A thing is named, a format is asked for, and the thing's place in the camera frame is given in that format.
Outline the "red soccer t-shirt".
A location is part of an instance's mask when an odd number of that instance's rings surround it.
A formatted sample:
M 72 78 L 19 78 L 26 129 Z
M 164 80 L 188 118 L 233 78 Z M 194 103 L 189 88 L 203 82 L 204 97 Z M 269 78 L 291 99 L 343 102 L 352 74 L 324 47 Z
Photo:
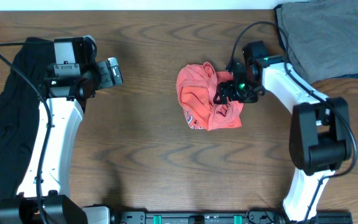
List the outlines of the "red soccer t-shirt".
M 230 101 L 226 105 L 213 100 L 219 84 L 232 81 L 229 72 L 217 72 L 209 62 L 184 66 L 177 76 L 178 102 L 191 129 L 240 128 L 243 104 Z

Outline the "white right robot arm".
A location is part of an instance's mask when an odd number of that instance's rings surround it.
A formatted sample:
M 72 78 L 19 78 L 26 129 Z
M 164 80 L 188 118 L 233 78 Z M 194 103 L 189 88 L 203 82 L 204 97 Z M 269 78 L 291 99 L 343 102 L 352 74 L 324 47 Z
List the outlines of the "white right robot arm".
M 351 156 L 349 113 L 343 98 L 330 98 L 304 81 L 283 56 L 271 56 L 262 41 L 243 47 L 244 63 L 231 60 L 233 79 L 219 84 L 214 103 L 255 103 L 269 91 L 291 114 L 289 152 L 295 165 L 279 211 L 250 209 L 248 223 L 352 223 L 349 212 L 319 212 L 329 179 Z

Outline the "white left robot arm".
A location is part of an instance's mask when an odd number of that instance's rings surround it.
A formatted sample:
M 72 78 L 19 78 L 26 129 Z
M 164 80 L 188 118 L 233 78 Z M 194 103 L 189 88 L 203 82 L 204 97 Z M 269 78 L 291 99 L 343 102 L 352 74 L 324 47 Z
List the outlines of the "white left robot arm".
M 54 62 L 35 86 L 16 66 L 11 68 L 34 90 L 39 125 L 23 181 L 16 197 L 0 203 L 2 223 L 112 223 L 106 205 L 80 208 L 70 198 L 70 166 L 76 133 L 86 101 L 98 90 L 123 83 L 116 58 L 96 61 L 96 41 L 90 35 L 49 42 Z

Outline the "grey folded garment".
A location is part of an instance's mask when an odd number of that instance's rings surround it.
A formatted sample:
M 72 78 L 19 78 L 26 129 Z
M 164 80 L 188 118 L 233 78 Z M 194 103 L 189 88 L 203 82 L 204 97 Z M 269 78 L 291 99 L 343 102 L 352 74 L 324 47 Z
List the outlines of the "grey folded garment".
M 358 0 L 285 3 L 278 25 L 293 68 L 308 83 L 358 73 Z

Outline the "black garment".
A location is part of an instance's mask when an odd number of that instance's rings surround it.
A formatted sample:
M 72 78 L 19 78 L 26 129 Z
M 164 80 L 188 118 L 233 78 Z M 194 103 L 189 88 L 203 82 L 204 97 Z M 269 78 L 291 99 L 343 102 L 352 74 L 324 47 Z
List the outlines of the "black garment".
M 32 155 L 39 99 L 12 70 L 0 94 L 0 202 L 16 196 Z

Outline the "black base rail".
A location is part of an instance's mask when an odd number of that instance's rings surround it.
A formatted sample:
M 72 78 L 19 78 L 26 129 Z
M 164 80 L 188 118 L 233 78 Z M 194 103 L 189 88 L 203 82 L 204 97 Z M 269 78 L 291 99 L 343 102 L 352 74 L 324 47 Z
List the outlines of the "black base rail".
M 84 207 L 88 223 L 105 224 L 286 224 L 283 212 L 251 208 L 246 212 L 185 213 L 113 210 L 106 205 Z

